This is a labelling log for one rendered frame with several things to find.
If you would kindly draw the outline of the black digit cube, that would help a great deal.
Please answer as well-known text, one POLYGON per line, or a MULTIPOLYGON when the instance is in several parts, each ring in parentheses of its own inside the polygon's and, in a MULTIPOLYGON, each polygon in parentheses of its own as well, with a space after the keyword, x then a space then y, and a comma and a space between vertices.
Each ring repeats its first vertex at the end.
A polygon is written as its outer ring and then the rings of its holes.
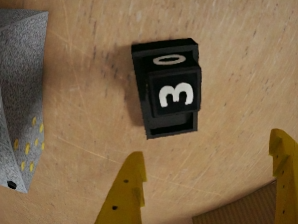
POLYGON ((153 118, 200 111, 202 68, 187 51, 146 56, 143 64, 153 118))

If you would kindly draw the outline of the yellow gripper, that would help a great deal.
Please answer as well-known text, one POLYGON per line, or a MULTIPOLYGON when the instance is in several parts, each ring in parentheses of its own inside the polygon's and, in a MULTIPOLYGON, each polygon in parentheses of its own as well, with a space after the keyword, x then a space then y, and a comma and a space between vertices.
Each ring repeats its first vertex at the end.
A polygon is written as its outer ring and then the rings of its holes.
MULTIPOLYGON (((298 224, 298 143, 285 131, 273 128, 269 156, 273 156, 273 177, 277 177, 274 224, 298 224)), ((143 152, 132 152, 122 164, 94 224, 142 224, 142 182, 146 181, 143 152)))

